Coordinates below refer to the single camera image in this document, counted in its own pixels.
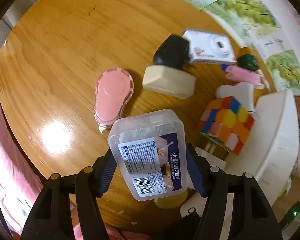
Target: white container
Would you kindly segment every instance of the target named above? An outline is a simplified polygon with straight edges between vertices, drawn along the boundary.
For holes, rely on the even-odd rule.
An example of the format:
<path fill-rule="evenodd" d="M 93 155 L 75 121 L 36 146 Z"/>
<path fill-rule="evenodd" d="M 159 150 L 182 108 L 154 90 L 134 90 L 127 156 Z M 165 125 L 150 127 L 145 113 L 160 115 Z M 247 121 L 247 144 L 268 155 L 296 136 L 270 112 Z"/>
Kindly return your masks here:
<path fill-rule="evenodd" d="M 239 156 L 229 154 L 225 172 L 253 174 L 270 205 L 287 182 L 299 148 L 296 105 L 291 90 L 261 96 L 255 124 Z"/>
<path fill-rule="evenodd" d="M 232 64 L 236 58 L 228 36 L 186 29 L 182 37 L 189 41 L 190 63 Z"/>
<path fill-rule="evenodd" d="M 108 144 L 136 200 L 167 197 L 187 189 L 184 126 L 172 110 L 115 121 Z"/>
<path fill-rule="evenodd" d="M 142 86 L 146 90 L 183 99 L 193 95 L 195 80 L 195 76 L 183 70 L 153 65 L 146 68 Z"/>

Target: white box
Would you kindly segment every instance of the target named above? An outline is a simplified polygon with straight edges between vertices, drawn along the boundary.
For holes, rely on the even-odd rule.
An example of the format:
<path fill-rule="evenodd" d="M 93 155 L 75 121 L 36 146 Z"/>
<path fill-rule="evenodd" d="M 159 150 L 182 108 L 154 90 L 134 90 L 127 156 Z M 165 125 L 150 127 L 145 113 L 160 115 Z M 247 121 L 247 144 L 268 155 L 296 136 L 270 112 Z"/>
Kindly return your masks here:
<path fill-rule="evenodd" d="M 226 35 L 186 29 L 182 38 L 190 43 L 190 63 L 233 64 L 237 62 Z"/>

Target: yellow round object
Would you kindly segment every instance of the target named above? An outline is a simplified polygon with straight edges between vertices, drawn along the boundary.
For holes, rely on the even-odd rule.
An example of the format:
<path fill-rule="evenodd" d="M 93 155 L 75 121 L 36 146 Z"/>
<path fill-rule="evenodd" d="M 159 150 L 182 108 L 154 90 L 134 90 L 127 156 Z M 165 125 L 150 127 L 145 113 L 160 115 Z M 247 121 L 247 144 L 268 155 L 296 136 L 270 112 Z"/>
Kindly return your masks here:
<path fill-rule="evenodd" d="M 154 202 L 158 207 L 162 209 L 172 209 L 181 206 L 182 203 L 186 201 L 187 197 L 188 197 L 188 190 L 177 195 L 163 197 L 163 198 L 156 198 Z"/>

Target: table top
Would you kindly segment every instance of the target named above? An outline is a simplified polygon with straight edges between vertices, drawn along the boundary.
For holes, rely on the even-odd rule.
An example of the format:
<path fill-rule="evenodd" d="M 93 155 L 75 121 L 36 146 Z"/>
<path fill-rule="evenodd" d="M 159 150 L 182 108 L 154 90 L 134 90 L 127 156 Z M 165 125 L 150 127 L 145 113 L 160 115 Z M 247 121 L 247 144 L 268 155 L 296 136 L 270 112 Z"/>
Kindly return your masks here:
<path fill-rule="evenodd" d="M 26 12 L 0 50 L 0 102 L 21 147 L 46 178 L 77 173 L 106 153 L 109 131 L 99 132 L 93 106 L 96 80 L 109 68 L 126 69 L 134 80 L 123 117 L 170 108 L 184 123 L 186 141 L 200 144 L 194 132 L 199 117 L 216 88 L 231 84 L 218 65 L 185 67 L 197 77 L 188 99 L 142 89 L 157 48 L 187 27 L 226 34 L 183 0 L 40 0 Z M 255 98 L 265 93 L 258 90 Z M 136 201 L 118 169 L 98 205 L 105 222 L 135 232 L 152 233 L 180 218 L 178 208 Z"/>

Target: colorful puzzle cube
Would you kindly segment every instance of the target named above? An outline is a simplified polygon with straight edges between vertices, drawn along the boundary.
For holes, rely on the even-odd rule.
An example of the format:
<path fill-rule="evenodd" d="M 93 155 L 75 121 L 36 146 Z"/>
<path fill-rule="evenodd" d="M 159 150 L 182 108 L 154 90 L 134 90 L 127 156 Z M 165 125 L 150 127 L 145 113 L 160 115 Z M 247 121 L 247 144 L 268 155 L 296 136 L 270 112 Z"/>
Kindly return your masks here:
<path fill-rule="evenodd" d="M 196 131 L 239 155 L 253 127 L 254 119 L 234 97 L 209 102 Z"/>

